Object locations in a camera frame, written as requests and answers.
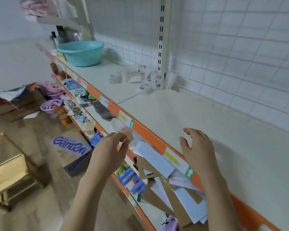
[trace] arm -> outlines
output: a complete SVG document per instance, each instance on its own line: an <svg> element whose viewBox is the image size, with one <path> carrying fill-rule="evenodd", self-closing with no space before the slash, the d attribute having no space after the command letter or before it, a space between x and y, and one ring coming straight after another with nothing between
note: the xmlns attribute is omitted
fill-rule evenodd
<svg viewBox="0 0 289 231"><path fill-rule="evenodd" d="M81 178L72 207L60 231L92 231L95 227L97 207L107 179L123 163L128 140L123 133L110 133L92 152L85 175ZM122 142L118 151L117 145Z"/></svg>
<svg viewBox="0 0 289 231"><path fill-rule="evenodd" d="M225 178L217 165L212 141L200 130L184 128L193 143L180 137L183 155L204 186L210 231L242 231Z"/></svg>

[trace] hand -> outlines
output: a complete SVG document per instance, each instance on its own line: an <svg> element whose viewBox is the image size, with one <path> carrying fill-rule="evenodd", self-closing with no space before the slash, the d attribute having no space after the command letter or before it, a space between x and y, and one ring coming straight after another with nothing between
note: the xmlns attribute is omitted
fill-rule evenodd
<svg viewBox="0 0 289 231"><path fill-rule="evenodd" d="M192 148L189 147L187 140L180 137L182 153L190 166L196 171L201 180L206 177L220 174L214 146L209 137L201 130L192 128L183 128L184 132L191 136L193 143Z"/></svg>
<svg viewBox="0 0 289 231"><path fill-rule="evenodd" d="M119 142L123 142L118 151ZM86 176L99 174L100 179L108 179L124 162L129 140L124 133L110 133L96 145L86 172Z"/></svg>

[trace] wooden floor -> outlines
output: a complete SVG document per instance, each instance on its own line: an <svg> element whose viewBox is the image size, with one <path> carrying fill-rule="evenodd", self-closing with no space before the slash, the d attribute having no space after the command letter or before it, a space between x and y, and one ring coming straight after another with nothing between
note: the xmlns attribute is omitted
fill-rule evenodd
<svg viewBox="0 0 289 231"><path fill-rule="evenodd" d="M73 202L82 175L71 178L63 170L57 156L51 151L50 140L63 131L59 120L52 120L44 112L36 118L21 119L12 123L0 121L0 132L5 132L38 165L45 163L51 181L19 201L10 213L0 210L0 231L57 231ZM0 146L0 162L15 154ZM110 178L102 193L95 231L144 231L134 208L127 197Z"/></svg>

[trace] wire grid panel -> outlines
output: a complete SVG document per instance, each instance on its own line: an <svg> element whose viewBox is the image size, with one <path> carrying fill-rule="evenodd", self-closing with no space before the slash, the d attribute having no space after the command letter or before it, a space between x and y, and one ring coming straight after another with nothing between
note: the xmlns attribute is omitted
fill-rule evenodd
<svg viewBox="0 0 289 231"><path fill-rule="evenodd" d="M160 0L86 0L94 38L113 61L158 68Z"/></svg>
<svg viewBox="0 0 289 231"><path fill-rule="evenodd" d="M173 0L170 49L175 90L289 132L289 0Z"/></svg>

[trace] wooden chair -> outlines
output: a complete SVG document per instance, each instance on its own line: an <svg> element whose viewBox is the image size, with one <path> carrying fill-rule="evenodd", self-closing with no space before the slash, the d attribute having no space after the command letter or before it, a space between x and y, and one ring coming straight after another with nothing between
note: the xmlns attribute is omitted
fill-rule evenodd
<svg viewBox="0 0 289 231"><path fill-rule="evenodd" d="M11 143L17 152L19 152L15 157L0 164L0 209L10 212L12 208L8 205L8 202L11 201L11 199L36 184L45 187L46 183L43 182L42 175L38 173L38 166L8 136L1 133L0 142L4 140ZM7 191L9 189L28 178L33 179L33 183L11 197L8 197Z"/></svg>

